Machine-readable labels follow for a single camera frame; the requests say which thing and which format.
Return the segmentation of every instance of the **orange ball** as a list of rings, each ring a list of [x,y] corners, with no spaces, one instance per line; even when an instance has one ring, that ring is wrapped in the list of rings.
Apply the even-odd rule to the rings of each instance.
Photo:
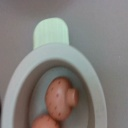
[[[34,120],[32,128],[60,128],[60,126],[49,115],[42,115]]]

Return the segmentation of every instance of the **gray background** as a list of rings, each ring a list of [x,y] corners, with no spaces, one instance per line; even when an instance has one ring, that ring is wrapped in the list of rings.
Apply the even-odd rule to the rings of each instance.
[[[94,66],[103,86],[108,128],[128,127],[128,0],[0,0],[0,98],[32,51],[36,24],[60,17],[70,43]]]

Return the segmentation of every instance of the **toy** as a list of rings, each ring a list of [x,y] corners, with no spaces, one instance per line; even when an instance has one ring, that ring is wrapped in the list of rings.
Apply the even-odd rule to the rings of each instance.
[[[32,128],[60,128],[59,123],[49,115],[41,115],[36,118],[32,124]]]
[[[49,85],[45,101],[51,117],[63,121],[78,104],[78,90],[72,87],[68,78],[59,77]]]

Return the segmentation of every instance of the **gray surface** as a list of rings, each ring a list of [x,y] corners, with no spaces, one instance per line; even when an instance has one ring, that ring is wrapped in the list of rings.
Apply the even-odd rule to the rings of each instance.
[[[71,45],[83,52],[103,85],[108,128],[128,127],[127,0],[0,0],[0,97],[20,61],[32,50],[36,24],[63,18]]]

